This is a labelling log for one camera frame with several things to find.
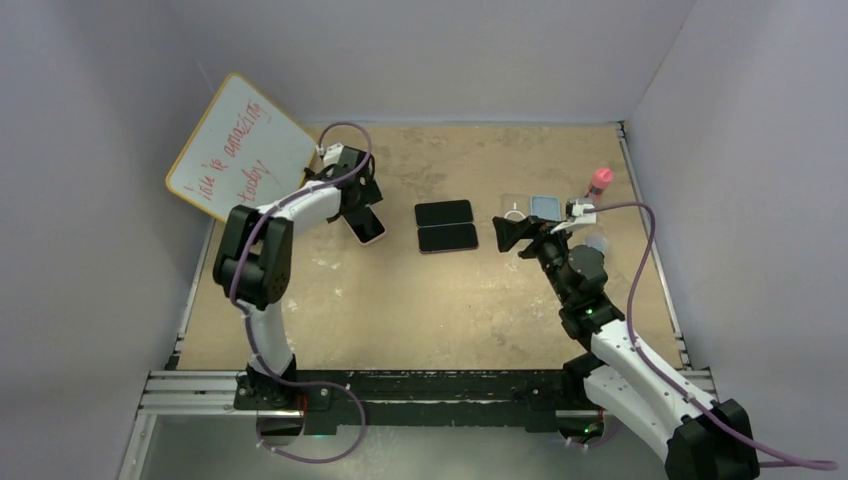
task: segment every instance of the pink cap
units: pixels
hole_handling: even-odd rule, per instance
[[[609,184],[612,183],[612,178],[612,170],[609,168],[599,168],[595,170],[595,174],[592,176],[592,186],[603,190],[609,187]]]

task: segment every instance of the wooden table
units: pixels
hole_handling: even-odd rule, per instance
[[[565,334],[560,305],[539,265],[517,249],[499,253],[491,218],[507,193],[579,196],[596,168],[616,178],[605,203],[634,199],[612,126],[370,127],[374,206],[388,234],[362,247],[340,220],[295,241],[282,308],[298,367],[312,369],[559,368],[584,352]],[[364,147],[360,134],[336,141]],[[413,205],[469,199],[480,248],[422,255]],[[605,212],[610,241],[607,293],[622,310],[645,247],[635,208]],[[179,369],[242,369],[249,349],[238,312],[212,281],[223,225],[216,225],[191,312]],[[572,242],[580,242],[587,230]],[[636,296],[642,337],[680,366],[665,295],[653,261]]]

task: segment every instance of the white wall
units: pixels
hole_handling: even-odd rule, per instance
[[[692,358],[747,407],[760,439],[837,460],[848,431],[846,25],[839,1],[699,1],[629,134]]]
[[[0,4],[4,479],[115,478],[173,347],[208,220],[164,178],[210,92],[168,15]]]
[[[303,122],[630,115],[694,0],[170,0],[213,84]]]

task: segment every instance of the smartphone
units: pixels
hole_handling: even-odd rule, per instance
[[[471,202],[468,200],[450,200],[415,205],[415,222],[419,227],[454,225],[473,221]]]
[[[383,226],[377,215],[374,215],[370,207],[342,216],[347,222],[347,226],[350,227],[350,231],[362,245],[371,245],[386,234],[386,227]]]
[[[418,229],[418,248],[421,253],[473,250],[477,246],[477,229],[471,223]]]

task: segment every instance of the red handwriting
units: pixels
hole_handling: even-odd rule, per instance
[[[238,114],[236,126],[227,135],[227,144],[224,145],[224,153],[232,158],[236,158],[236,154],[241,150],[242,141],[250,134],[256,122],[263,117],[267,117],[265,123],[271,122],[271,114],[262,108],[262,105],[259,105],[253,100],[248,100],[244,112]]]
[[[241,169],[241,173],[247,177],[247,182],[244,189],[237,193],[236,196],[241,198],[244,202],[253,202],[256,200],[256,189],[259,188],[259,181],[264,177],[263,174],[270,175],[272,178],[274,177],[271,174],[271,170],[268,170],[268,167],[262,163],[262,160],[256,159],[256,163],[259,166],[254,166],[250,170],[244,168]]]
[[[190,192],[194,192],[195,194],[200,195],[201,197],[203,197],[206,200],[209,200],[211,202],[212,201],[212,195],[215,194],[215,191],[213,190],[213,188],[215,186],[215,179],[213,177],[206,175],[206,176],[203,176],[201,178],[198,178],[197,182],[198,182],[197,189],[195,189],[195,187],[191,184],[183,185],[183,188],[190,191]]]
[[[229,166],[224,165],[224,162],[222,162],[220,158],[213,158],[212,161],[209,162],[208,164],[201,163],[200,165],[204,168],[214,168],[215,170],[218,170],[219,172],[223,172],[224,170],[230,168]]]

